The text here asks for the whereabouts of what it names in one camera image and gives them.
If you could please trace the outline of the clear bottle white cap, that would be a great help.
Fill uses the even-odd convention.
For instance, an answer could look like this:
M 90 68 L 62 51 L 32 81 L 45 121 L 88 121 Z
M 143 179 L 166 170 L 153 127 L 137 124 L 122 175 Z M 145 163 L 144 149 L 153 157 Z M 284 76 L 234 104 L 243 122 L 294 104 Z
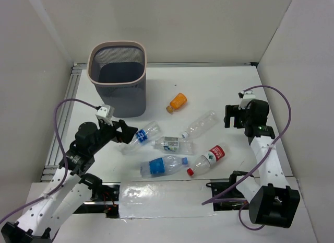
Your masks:
M 181 133 L 182 138 L 195 139 L 199 138 L 205 132 L 209 131 L 219 122 L 214 111 L 207 111 L 194 122 L 192 122 L 184 132 Z

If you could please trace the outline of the clear bottle dark blue label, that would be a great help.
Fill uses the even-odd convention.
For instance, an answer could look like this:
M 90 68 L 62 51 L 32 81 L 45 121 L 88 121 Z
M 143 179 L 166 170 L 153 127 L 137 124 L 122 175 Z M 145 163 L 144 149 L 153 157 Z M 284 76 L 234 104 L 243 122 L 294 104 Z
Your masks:
M 131 142 L 129 144 L 126 144 L 121 148 L 121 153 L 123 155 L 132 153 L 150 141 L 155 140 L 161 135 L 162 131 L 160 126 L 156 121 L 150 122 L 145 127 L 139 129 L 134 137 L 132 138 Z

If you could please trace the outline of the clear bottle red label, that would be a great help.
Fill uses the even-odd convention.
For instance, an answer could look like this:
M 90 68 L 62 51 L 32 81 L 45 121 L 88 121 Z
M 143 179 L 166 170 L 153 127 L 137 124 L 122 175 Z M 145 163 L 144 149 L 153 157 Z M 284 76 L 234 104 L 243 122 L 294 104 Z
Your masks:
M 226 158 L 230 148 L 225 143 L 220 143 L 201 154 L 186 170 L 191 178 L 204 175 L 209 172 L 221 159 Z

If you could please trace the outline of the clear bottle light blue label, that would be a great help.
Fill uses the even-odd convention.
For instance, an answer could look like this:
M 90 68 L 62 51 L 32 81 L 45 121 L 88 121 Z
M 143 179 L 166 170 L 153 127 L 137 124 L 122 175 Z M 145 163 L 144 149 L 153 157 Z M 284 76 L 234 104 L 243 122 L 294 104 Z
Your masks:
M 166 155 L 151 161 L 142 162 L 140 164 L 140 174 L 143 178 L 169 176 L 187 166 L 187 157 Z

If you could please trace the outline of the orange juice bottle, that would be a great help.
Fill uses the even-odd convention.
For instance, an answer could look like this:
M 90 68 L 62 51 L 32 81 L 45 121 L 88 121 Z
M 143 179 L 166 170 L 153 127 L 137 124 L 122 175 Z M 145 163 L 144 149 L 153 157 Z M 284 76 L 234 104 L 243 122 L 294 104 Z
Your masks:
M 184 104 L 187 103 L 187 98 L 184 94 L 179 93 L 175 96 L 175 98 L 169 103 L 166 107 L 168 113 L 173 113 L 174 111 L 181 108 Z

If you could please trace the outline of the clear bottle green white label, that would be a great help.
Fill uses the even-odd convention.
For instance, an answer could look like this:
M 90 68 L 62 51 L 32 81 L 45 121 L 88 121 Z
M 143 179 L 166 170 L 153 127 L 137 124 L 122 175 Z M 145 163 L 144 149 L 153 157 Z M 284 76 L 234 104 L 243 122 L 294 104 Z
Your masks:
M 193 141 L 180 137 L 163 136 L 152 141 L 151 145 L 154 149 L 166 154 L 193 155 L 195 153 Z

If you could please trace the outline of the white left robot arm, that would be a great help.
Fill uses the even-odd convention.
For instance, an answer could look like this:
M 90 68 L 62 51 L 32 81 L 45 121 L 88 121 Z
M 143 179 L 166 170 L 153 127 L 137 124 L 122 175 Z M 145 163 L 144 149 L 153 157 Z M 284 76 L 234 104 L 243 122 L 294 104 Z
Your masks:
M 137 131 L 123 120 L 82 123 L 66 152 L 67 163 L 59 163 L 38 202 L 29 202 L 22 217 L 4 224 L 4 241 L 52 242 L 63 223 L 84 202 L 98 200 L 105 190 L 102 180 L 87 172 L 94 155 L 110 141 L 128 144 Z

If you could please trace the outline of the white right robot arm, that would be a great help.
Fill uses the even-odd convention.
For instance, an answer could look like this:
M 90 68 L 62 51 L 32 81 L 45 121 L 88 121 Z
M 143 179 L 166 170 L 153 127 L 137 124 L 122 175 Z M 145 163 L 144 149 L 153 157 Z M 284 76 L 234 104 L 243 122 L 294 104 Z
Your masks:
M 258 168 L 259 182 L 252 176 L 244 181 L 235 179 L 228 184 L 228 192 L 233 197 L 243 196 L 248 201 L 249 218 L 253 224 L 289 228 L 300 202 L 300 194 L 293 190 L 285 178 L 280 165 L 276 146 L 273 144 L 275 132 L 267 125 L 269 105 L 263 100 L 242 101 L 240 105 L 225 107 L 224 125 L 244 129 L 252 148 Z

